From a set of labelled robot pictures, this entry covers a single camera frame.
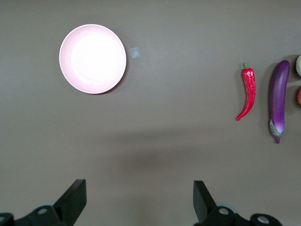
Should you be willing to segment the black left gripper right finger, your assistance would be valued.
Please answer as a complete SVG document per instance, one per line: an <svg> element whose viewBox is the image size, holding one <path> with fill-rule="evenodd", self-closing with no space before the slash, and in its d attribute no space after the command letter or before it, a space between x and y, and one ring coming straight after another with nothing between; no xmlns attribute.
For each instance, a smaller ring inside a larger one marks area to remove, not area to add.
<svg viewBox="0 0 301 226"><path fill-rule="evenodd" d="M217 206L203 181L194 181L193 207L196 226L248 226L249 221L225 206Z"/></svg>

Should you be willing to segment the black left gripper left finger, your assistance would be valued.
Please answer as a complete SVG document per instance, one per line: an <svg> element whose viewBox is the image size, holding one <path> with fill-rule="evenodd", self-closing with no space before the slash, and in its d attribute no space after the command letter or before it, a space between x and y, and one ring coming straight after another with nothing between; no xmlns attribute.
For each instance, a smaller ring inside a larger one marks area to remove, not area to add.
<svg viewBox="0 0 301 226"><path fill-rule="evenodd" d="M77 179L53 204L36 208L14 221L15 226L73 226L87 203L84 179Z"/></svg>

